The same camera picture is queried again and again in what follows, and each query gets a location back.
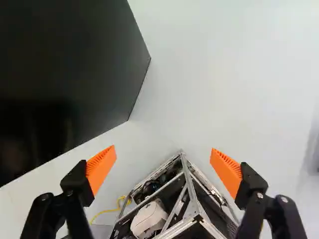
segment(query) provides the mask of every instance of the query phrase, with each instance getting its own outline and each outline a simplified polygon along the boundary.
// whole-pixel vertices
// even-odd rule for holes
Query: television
[[[151,57],[127,0],[1,4],[0,186],[128,120]]]

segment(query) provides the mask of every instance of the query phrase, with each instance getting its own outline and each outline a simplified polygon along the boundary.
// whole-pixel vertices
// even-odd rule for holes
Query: aluminum frame
[[[122,207],[122,210],[118,216],[118,219],[115,222],[115,225],[125,224],[129,220],[129,216],[131,214],[136,213],[137,210],[139,210],[140,208],[145,206],[147,203],[152,201],[153,198],[159,195],[168,185],[171,185],[172,183],[176,182],[176,180],[179,180],[181,177],[184,176],[185,185],[182,191],[180,192],[178,199],[175,202],[174,207],[172,211],[170,212],[169,217],[163,229],[161,230],[160,234],[153,237],[153,239],[172,239],[197,223],[202,225],[203,229],[207,230],[207,232],[211,234],[215,239],[227,239],[227,237],[224,236],[224,234],[221,231],[219,231],[214,224],[212,224],[212,222],[209,219],[209,216],[206,214],[204,208],[199,202],[196,195],[196,190],[193,184],[193,180],[200,185],[200,189],[203,190],[206,194],[211,193],[216,195],[219,201],[221,202],[221,205],[229,208],[233,219],[231,219],[229,216],[228,218],[234,223],[235,226],[238,226],[239,224],[238,219],[234,215],[233,209],[228,205],[223,195],[208,181],[205,175],[194,164],[190,163],[186,159],[185,154],[182,151],[179,152],[174,157],[172,157],[171,159],[169,159],[167,162],[163,163],[159,168],[157,168],[154,172],[152,172],[145,180],[137,184],[133,188],[133,190],[129,193],[129,195],[131,196],[135,195],[141,186],[143,186],[148,180],[154,179],[155,177],[160,175],[162,172],[164,172],[168,166],[172,165],[175,162],[175,160],[181,160],[182,171],[179,172],[174,178],[169,180],[166,184],[164,184],[152,195],[150,195],[141,203],[139,203],[134,209],[132,209],[126,215],[123,215],[125,206],[127,205],[127,201],[129,198],[127,197]],[[182,219],[169,228],[169,225],[172,219],[176,215],[176,209],[186,193],[189,196],[189,203],[187,205],[186,211],[184,212]],[[218,201],[216,201],[214,197],[210,196],[210,198],[212,199],[213,203],[216,203],[218,205],[220,204]]]

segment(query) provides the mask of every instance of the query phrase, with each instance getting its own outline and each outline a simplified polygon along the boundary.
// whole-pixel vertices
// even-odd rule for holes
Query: black cable
[[[221,208],[222,207],[222,203],[219,201],[219,198],[215,195],[215,194],[206,194],[206,196],[212,196],[219,204],[219,207],[220,207],[220,210],[223,212],[223,209]]]

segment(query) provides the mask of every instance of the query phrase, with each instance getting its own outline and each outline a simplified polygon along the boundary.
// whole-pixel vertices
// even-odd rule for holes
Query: orange ridged pad
[[[235,199],[242,180],[240,164],[215,148],[211,150],[210,164]]]
[[[110,172],[115,160],[115,147],[112,145],[86,162],[85,176],[89,180],[94,196],[97,194],[105,177]]]

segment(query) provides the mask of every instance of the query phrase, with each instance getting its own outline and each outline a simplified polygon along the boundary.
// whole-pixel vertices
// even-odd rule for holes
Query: white wall
[[[129,2],[152,56],[130,120],[171,138],[222,190],[211,147],[247,161],[269,195],[296,198],[318,91],[318,3]]]
[[[87,218],[102,210],[116,208],[116,199],[178,150],[164,138],[156,136],[134,122],[126,122],[85,144],[28,172],[0,189],[0,238],[19,238],[35,197],[45,192],[61,193],[61,179],[81,159],[115,145],[117,160],[101,186],[95,201],[86,209]],[[94,223],[112,225],[118,212],[99,216]],[[63,227],[57,238],[67,234]]]

